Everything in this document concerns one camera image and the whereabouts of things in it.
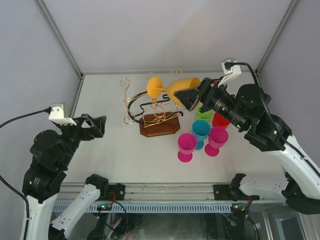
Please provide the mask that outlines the orange plastic wine glass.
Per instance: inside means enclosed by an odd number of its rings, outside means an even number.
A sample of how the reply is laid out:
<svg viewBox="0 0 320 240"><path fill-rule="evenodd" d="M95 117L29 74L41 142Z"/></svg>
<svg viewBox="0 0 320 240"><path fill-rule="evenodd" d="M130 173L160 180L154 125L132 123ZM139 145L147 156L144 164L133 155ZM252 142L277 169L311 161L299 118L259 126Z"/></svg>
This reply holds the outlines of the orange plastic wine glass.
<svg viewBox="0 0 320 240"><path fill-rule="evenodd" d="M178 100L174 93L181 90L188 90L197 87L201 83L201 80L195 78L178 79L172 82L169 86L164 87L162 79L158 76L152 77L147 83L147 94L152 99L157 99L162 92L166 92L168 97L178 106L183 106L180 100Z"/></svg>

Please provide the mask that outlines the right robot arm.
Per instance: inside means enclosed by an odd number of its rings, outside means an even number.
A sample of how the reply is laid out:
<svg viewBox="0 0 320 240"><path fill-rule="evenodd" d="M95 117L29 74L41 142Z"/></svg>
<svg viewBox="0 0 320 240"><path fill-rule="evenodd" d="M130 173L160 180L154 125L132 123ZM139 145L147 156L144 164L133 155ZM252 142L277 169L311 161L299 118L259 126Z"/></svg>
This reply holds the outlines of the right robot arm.
<svg viewBox="0 0 320 240"><path fill-rule="evenodd" d="M320 169L301 149L291 128L279 116L268 112L271 97L254 83L242 85L229 94L221 80L204 78L193 88L177 90L174 96L192 111L202 103L201 112L215 111L261 152L276 159L285 170L284 179L261 179L237 173L229 184L234 201L262 198L283 200L305 215L320 212Z"/></svg>

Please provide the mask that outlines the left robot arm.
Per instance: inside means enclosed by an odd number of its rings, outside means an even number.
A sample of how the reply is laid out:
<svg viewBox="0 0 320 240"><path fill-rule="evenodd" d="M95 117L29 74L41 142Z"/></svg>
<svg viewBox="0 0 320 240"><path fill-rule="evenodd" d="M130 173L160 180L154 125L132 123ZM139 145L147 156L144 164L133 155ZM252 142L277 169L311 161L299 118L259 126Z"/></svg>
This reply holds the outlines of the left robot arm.
<svg viewBox="0 0 320 240"><path fill-rule="evenodd" d="M26 239L66 240L79 219L96 200L109 196L107 178L89 176L79 195L55 220L51 220L54 204L65 179L68 166L82 141L102 138L107 117L82 114L77 118L62 113L49 115L60 130L45 130L34 139L30 148L32 162L24 175L22 192L27 199Z"/></svg>

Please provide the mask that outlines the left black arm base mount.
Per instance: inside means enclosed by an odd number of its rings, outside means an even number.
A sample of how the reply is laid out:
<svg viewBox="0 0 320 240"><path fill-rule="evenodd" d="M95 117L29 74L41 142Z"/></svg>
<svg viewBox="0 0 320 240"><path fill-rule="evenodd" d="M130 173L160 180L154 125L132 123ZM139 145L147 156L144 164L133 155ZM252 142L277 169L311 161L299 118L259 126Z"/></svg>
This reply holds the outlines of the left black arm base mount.
<svg viewBox="0 0 320 240"><path fill-rule="evenodd" d="M115 201L125 199L126 186L121 183L110 184L108 187L108 197Z"/></svg>

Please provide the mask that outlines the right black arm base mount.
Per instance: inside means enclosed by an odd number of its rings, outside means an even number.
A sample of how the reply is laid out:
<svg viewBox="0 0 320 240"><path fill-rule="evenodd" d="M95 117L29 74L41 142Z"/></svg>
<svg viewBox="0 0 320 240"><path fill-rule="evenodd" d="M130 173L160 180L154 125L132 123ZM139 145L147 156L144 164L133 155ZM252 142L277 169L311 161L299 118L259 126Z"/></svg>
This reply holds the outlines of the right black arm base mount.
<svg viewBox="0 0 320 240"><path fill-rule="evenodd" d="M233 196L231 194L228 184L214 184L213 193L215 201L232 201Z"/></svg>

